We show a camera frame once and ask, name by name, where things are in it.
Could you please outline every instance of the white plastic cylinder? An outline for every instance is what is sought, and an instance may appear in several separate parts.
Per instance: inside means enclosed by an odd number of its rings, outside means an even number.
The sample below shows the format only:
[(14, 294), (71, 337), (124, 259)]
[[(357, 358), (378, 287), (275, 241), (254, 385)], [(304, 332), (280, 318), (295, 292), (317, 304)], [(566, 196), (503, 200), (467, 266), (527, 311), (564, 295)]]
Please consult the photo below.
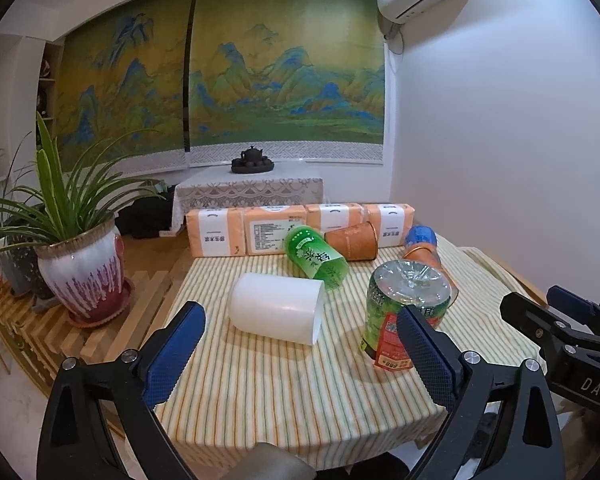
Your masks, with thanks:
[(322, 280), (247, 272), (234, 284), (229, 318), (245, 332), (313, 345), (325, 298)]

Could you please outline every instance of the green tea bottle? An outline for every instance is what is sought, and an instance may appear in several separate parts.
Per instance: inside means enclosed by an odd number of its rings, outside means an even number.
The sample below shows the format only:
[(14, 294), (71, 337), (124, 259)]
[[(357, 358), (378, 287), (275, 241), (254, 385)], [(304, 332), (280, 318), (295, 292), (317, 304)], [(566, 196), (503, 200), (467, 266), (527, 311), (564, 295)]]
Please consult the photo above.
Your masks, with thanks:
[(326, 290), (339, 287), (349, 272), (349, 264), (344, 256), (325, 242), (320, 233), (306, 225), (288, 232), (284, 248), (289, 259), (308, 278), (323, 280)]

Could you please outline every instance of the wooden floor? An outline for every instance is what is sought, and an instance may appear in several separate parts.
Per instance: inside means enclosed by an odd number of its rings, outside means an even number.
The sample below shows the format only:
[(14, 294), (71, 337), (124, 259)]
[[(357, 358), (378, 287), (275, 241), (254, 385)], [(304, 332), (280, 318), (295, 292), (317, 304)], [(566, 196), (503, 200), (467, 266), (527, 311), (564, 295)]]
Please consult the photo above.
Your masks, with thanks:
[(157, 270), (171, 270), (183, 250), (189, 247), (186, 229), (176, 237), (135, 240), (131, 236), (123, 236), (122, 239), (127, 276), (132, 276), (137, 270), (146, 270), (149, 277)]

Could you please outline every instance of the lace tablecloth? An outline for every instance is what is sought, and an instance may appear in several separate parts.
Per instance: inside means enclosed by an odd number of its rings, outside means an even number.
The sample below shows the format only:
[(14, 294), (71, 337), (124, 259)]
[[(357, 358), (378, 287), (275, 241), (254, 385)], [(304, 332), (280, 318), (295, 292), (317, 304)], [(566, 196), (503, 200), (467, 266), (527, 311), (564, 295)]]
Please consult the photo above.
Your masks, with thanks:
[(324, 201), (318, 170), (301, 160), (276, 162), (268, 173), (240, 175), (230, 166), (211, 166), (176, 186), (171, 231), (192, 209), (263, 205), (320, 204)]

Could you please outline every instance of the ceramic flower pot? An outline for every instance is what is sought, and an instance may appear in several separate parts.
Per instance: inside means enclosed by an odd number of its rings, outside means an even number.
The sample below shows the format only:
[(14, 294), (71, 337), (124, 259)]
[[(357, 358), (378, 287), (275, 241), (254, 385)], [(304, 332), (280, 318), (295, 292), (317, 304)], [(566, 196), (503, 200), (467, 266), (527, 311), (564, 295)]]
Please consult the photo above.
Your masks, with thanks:
[(46, 284), (77, 326), (97, 326), (128, 305), (123, 243), (113, 218), (71, 240), (36, 247)]
[[(6, 244), (7, 239), (0, 238), (0, 249), (3, 248)], [(33, 254), (33, 256), (36, 259), (36, 268), (38, 268), (38, 257), (35, 255), (35, 253)], [(11, 285), (11, 293), (14, 296), (22, 296), (23, 294), (26, 294), (31, 290), (29, 282), (21, 274), (18, 268), (13, 264), (11, 251), (5, 251), (3, 253), (0, 253), (0, 270), (2, 271), (2, 278), (4, 280), (7, 280)]]

